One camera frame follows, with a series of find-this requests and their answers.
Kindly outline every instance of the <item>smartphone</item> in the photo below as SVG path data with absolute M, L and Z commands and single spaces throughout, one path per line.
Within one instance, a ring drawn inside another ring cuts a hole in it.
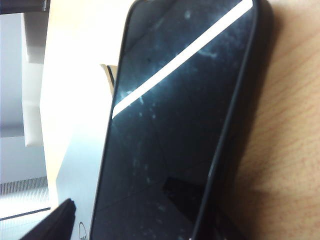
M 91 240 L 196 240 L 271 33 L 264 0 L 137 0 L 125 24 Z

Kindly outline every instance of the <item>dell logo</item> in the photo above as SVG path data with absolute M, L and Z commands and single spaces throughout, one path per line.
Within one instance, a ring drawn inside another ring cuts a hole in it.
M 81 221 L 79 224 L 79 239 L 80 240 L 88 240 L 87 232 L 85 229 L 85 225 Z

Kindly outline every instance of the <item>phone screen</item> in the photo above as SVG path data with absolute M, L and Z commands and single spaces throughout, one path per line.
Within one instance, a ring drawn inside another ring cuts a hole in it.
M 124 33 L 92 240 L 188 240 L 252 27 L 251 0 L 137 1 Z

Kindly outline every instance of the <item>black fabric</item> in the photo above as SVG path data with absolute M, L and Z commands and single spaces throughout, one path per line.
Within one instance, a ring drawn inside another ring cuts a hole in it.
M 21 240 L 70 240 L 75 212 L 74 201 L 67 199 Z

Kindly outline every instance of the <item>black object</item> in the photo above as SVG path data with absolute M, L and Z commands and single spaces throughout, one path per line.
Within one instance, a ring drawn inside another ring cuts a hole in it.
M 75 212 L 75 203 L 67 199 L 21 240 L 70 240 Z
M 0 0 L 0 14 L 49 11 L 50 0 Z
M 271 29 L 265 0 L 134 3 L 91 240 L 244 239 L 216 199 Z

